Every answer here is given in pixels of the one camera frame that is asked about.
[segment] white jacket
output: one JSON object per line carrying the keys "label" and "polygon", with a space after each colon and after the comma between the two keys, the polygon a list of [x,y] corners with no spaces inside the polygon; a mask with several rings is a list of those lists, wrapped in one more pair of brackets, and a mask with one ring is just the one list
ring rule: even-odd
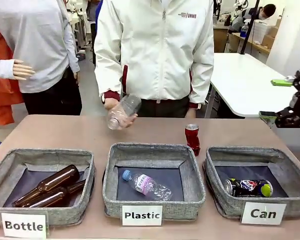
{"label": "white jacket", "polygon": [[208,94],[214,65],[213,0],[104,0],[94,43],[105,98],[121,90],[193,108]]}

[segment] bottle label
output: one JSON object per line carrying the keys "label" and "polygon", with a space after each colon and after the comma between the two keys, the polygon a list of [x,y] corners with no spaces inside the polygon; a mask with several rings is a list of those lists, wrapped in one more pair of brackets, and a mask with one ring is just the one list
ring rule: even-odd
{"label": "bottle label", "polygon": [[146,189],[147,184],[149,183],[149,181],[152,180],[151,177],[142,174],[141,176],[138,177],[138,180],[136,182],[135,185],[135,189],[144,194],[147,195],[147,193],[149,192],[149,189]]}

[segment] orange jacket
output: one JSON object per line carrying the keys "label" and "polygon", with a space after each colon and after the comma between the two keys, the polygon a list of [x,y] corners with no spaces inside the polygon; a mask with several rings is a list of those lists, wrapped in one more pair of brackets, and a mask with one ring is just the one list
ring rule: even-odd
{"label": "orange jacket", "polygon": [[[0,60],[13,58],[13,53],[0,33]],[[14,123],[11,105],[23,103],[18,81],[0,78],[0,125]]]}

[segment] jacket logo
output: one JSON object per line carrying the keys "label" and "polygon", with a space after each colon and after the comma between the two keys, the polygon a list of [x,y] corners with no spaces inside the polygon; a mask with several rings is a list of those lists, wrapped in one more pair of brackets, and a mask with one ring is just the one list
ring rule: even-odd
{"label": "jacket logo", "polygon": [[192,14],[192,13],[188,13],[188,12],[182,12],[178,14],[179,16],[181,16],[182,18],[186,18],[186,19],[196,19],[197,18],[197,14]]}

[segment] plastic sign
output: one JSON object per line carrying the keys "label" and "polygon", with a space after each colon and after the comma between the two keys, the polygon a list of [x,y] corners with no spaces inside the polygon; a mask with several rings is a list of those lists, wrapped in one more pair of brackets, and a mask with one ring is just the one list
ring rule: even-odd
{"label": "plastic sign", "polygon": [[1,213],[6,237],[46,239],[46,215]]}
{"label": "plastic sign", "polygon": [[162,206],[157,205],[123,205],[123,226],[161,226]]}
{"label": "plastic sign", "polygon": [[242,224],[280,225],[287,204],[246,202]]}

